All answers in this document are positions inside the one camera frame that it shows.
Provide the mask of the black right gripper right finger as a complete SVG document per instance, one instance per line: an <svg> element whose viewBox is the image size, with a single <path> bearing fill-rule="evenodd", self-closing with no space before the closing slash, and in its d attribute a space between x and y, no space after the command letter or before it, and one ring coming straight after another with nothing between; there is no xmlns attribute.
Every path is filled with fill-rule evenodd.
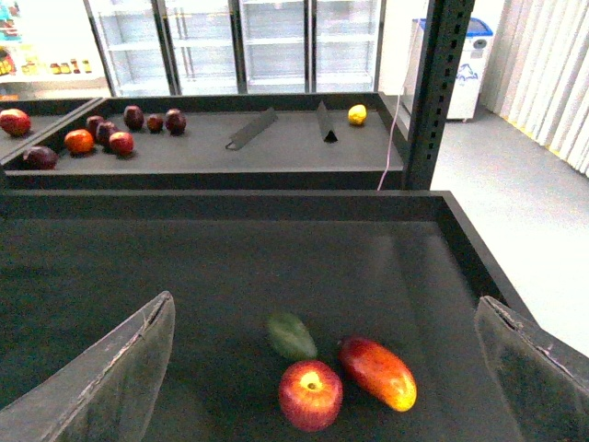
<svg viewBox="0 0 589 442"><path fill-rule="evenodd" d="M475 330L522 441L588 439L588 357L489 296Z"/></svg>

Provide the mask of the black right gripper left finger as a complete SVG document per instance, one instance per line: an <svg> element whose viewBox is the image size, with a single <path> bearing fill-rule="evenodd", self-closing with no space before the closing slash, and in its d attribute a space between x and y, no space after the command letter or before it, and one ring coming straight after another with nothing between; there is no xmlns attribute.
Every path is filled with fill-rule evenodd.
<svg viewBox="0 0 589 442"><path fill-rule="evenodd" d="M167 371L173 296L162 292L1 411L4 441L140 441Z"/></svg>

